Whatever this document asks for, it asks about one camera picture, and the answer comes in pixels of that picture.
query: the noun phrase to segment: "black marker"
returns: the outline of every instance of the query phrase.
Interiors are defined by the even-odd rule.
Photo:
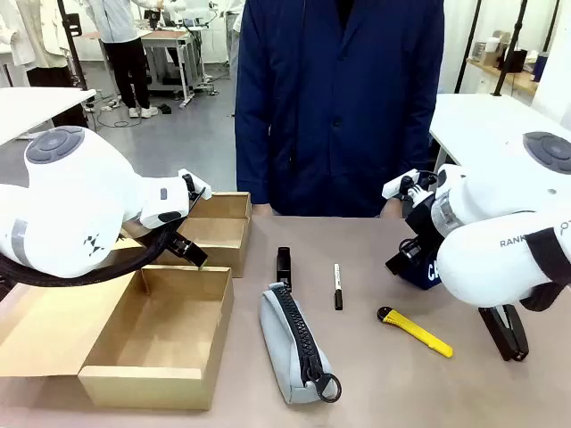
[[[343,290],[341,290],[341,272],[339,265],[335,263],[335,310],[343,310]]]

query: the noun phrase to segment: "beige tabletop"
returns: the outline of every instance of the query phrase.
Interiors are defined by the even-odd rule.
[[[244,278],[209,412],[93,407],[74,378],[0,380],[0,426],[26,427],[518,427],[568,426],[571,299],[540,314],[520,309],[531,353],[504,362],[477,310],[437,286],[423,292],[384,266],[410,236],[400,220],[254,218]],[[261,335],[261,292],[278,246],[290,246],[294,297],[343,385],[334,405],[287,406]],[[333,306],[341,265],[344,310]],[[3,302],[6,310],[9,295]],[[447,359],[376,319],[392,306],[454,348]]]

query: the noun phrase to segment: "box lid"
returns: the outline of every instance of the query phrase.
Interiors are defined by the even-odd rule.
[[[11,294],[21,297],[0,320],[0,376],[76,375],[133,275],[80,287],[17,285]]]

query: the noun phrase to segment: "cardboard box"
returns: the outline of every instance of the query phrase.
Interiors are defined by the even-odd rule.
[[[0,375],[77,375],[97,406],[208,409],[233,299],[224,267],[30,287],[0,323]]]
[[[178,229],[185,238],[201,247],[207,254],[206,266],[232,268],[232,276],[244,273],[246,246],[250,235],[252,205],[247,192],[215,193],[209,200],[201,199]],[[140,244],[125,239],[117,242],[110,261],[132,259]],[[165,251],[154,262],[165,266],[190,266],[190,263],[170,251]]]

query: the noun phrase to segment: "robot logo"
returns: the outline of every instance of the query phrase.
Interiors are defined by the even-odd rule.
[[[87,239],[83,242],[84,245],[86,243],[90,243],[91,246],[93,247],[93,251],[91,251],[91,253],[89,254],[89,257],[93,256],[97,250],[103,249],[102,247],[98,247],[95,245],[98,237],[99,237],[99,234],[97,234],[96,236],[88,236]]]

